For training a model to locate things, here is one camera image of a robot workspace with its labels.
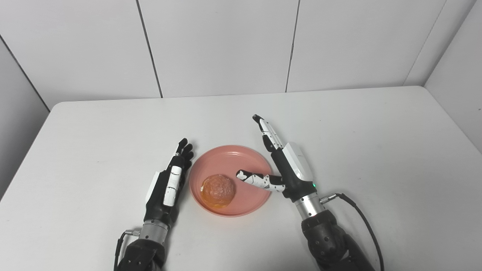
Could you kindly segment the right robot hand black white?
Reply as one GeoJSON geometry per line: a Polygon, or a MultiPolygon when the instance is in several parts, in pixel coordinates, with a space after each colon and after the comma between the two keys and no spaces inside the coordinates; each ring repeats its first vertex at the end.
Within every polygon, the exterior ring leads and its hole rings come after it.
{"type": "Polygon", "coordinates": [[[284,144],[270,123],[260,115],[255,114],[252,118],[259,126],[263,144],[280,175],[263,175],[241,169],[236,172],[236,178],[270,192],[280,192],[292,202],[316,193],[312,172],[299,146],[293,142],[284,144]]]}

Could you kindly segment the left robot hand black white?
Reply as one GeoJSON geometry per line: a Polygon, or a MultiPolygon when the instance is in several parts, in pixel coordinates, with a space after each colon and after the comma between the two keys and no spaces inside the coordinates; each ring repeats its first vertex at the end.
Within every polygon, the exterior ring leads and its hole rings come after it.
{"type": "Polygon", "coordinates": [[[193,145],[186,138],[182,139],[167,168],[158,174],[154,182],[146,203],[144,221],[160,221],[168,227],[176,222],[179,197],[193,157],[193,145]]]}

